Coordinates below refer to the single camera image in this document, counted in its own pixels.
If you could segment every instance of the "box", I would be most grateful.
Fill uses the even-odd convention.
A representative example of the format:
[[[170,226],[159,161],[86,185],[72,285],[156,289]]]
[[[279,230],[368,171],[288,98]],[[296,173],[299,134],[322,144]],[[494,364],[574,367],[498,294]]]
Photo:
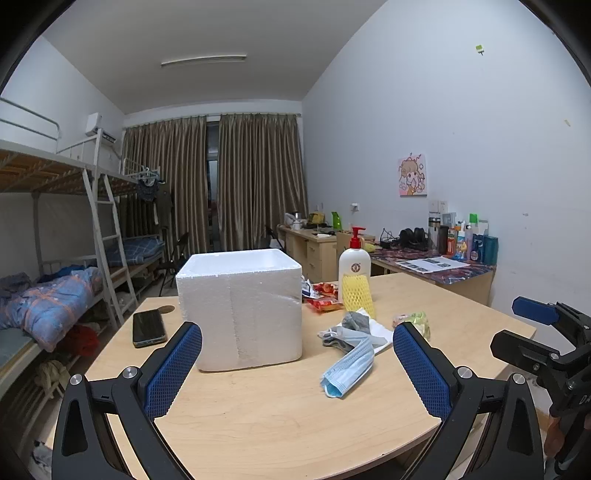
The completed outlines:
[[[204,371],[301,357],[301,265],[281,250],[193,255],[177,275],[183,320],[196,323]]]

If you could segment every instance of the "desk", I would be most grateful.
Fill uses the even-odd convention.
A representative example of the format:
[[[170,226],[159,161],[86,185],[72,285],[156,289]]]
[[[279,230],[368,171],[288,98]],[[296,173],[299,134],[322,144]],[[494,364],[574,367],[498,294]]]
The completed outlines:
[[[372,275],[404,273],[457,293],[467,299],[482,303],[483,305],[489,304],[492,280],[495,276],[494,267],[488,267],[487,265],[468,260],[465,262],[470,264],[469,267],[422,274],[401,267],[396,262],[439,257],[440,254],[436,250],[421,252],[409,248],[377,249],[374,253],[369,254],[369,256],[371,257],[372,263]]]
[[[531,338],[535,329],[501,312],[409,275],[369,281],[376,316],[391,328],[395,313],[424,310],[431,344],[455,365],[481,377],[501,375],[506,364],[489,348],[508,329]],[[162,305],[168,337],[181,325],[178,298],[146,299],[138,311]],[[343,311],[318,314],[303,308],[303,356],[288,364],[231,372],[193,368],[160,432],[196,479],[314,480],[345,478],[411,449],[428,438],[439,420],[428,415],[392,348],[378,354],[372,371],[343,399],[327,398],[321,374],[342,357],[323,347],[316,333],[337,324]],[[155,347],[135,349],[126,322],[88,370],[89,380],[117,376],[141,365]],[[134,478],[144,479],[118,419],[111,421]],[[53,443],[53,436],[48,439]]]
[[[315,230],[278,228],[285,240],[285,251],[301,265],[301,274],[312,283],[335,281],[339,278],[336,264],[336,237],[318,238]]]

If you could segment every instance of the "power outlet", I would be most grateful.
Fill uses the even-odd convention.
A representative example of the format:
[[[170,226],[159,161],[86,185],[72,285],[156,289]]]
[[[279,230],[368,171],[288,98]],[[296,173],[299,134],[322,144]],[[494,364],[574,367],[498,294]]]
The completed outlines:
[[[439,213],[439,200],[429,200],[429,212]]]

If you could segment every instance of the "window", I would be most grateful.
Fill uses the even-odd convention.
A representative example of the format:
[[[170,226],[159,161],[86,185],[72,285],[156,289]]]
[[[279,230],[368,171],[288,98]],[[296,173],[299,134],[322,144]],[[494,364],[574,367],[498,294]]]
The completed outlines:
[[[219,145],[219,123],[207,123],[207,219],[209,250],[221,251],[220,229],[217,221],[217,148]]]

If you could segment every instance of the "black phone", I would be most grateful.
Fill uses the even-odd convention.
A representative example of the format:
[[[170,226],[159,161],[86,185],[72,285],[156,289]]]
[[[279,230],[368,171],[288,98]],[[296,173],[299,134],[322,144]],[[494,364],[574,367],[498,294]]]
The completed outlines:
[[[162,314],[158,310],[134,313],[134,347],[156,345],[167,340]]]

